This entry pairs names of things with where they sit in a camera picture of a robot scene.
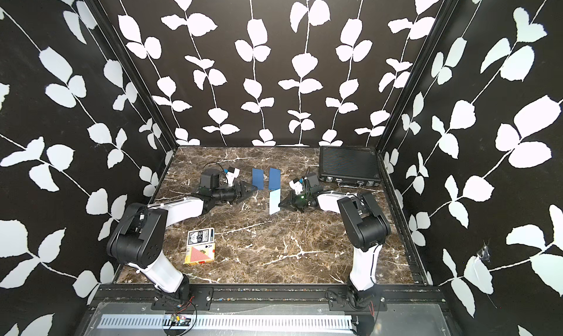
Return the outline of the blue square paper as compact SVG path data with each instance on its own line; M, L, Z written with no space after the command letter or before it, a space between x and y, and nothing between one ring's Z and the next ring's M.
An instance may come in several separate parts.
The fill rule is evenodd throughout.
M264 171L260 169L252 169L252 185L259 190L264 189Z
M281 189L281 170L276 168L269 169L268 189L271 191Z

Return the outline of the white square paper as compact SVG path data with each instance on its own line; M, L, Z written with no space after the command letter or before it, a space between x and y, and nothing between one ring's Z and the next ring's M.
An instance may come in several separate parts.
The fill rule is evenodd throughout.
M274 215L281 211L279 206L281 202L281 189L275 189L269 193L269 205L268 210L270 215Z

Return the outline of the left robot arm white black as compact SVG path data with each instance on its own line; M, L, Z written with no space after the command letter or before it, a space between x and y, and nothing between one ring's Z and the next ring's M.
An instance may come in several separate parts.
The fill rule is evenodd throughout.
M168 204L129 205L106 246L119 264L140 271L161 293L189 299L189 278L177 270L163 253L166 229L175 223L200 217L218 205L243 202L258 188L238 179L240 170L206 169L197 190Z

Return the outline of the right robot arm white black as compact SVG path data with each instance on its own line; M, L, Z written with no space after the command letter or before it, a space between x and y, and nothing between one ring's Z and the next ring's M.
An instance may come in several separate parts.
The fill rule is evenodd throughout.
M316 173L307 173L290 181L289 195L279 207L302 213L319 209L339 214L354 247L348 297L356 308L381 298L377 292L376 268L380 251L391 235L391 225L371 193L325 190Z

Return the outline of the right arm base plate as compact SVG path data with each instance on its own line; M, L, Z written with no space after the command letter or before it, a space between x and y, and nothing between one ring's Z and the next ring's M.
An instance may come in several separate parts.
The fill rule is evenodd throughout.
M353 286L328 288L325 292L330 311L368 313L388 310L386 298L377 287L358 291Z

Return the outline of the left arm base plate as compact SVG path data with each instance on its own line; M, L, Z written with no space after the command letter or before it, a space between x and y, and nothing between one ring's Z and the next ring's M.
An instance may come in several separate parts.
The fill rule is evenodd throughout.
M151 310L176 312L183 308L185 311L206 311L210 309L213 298L213 288L206 286L189 286L189 289L181 288L176 293L164 293L157 290Z

